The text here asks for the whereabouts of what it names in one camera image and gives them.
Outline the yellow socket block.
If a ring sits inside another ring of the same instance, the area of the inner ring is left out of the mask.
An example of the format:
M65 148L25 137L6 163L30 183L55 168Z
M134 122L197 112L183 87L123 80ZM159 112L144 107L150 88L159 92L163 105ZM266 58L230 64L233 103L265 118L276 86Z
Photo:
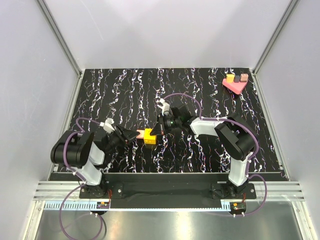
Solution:
M157 136L151 135L151 132L152 132L151 128L144 129L143 141L147 145L155 145L157 143Z

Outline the pink plug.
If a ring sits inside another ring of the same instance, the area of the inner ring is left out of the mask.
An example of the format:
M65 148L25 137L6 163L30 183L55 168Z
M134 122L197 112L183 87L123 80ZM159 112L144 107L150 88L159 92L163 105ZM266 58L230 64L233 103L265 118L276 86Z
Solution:
M137 139L144 139L145 137L145 131L142 129L137 129L138 135L136 136Z

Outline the pink triangular socket base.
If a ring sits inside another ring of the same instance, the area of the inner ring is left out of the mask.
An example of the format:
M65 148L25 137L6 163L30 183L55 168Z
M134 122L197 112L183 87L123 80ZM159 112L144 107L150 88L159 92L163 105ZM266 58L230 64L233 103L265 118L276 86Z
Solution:
M222 85L232 91L236 95L240 95L247 85L247 82L227 82L227 79L222 80Z

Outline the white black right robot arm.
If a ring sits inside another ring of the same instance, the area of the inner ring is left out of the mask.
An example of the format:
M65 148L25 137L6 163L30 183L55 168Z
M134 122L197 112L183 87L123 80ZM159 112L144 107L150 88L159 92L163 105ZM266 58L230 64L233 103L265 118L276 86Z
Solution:
M244 194L249 181L250 161L259 143L252 129L240 116L233 114L217 119L192 116L190 113L159 114L150 134L164 136L175 129L193 136L217 137L230 156L230 171L227 182L212 192L221 199L236 199Z

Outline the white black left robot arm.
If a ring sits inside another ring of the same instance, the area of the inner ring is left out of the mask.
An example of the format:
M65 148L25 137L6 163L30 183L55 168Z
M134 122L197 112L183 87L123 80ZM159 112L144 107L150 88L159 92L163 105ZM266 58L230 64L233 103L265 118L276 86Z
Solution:
M117 125L107 130L101 140L95 141L93 132L67 130L52 147L50 160L69 169L89 194L96 198L111 197L112 190L98 166L106 162L106 154L127 147L139 135L138 131Z

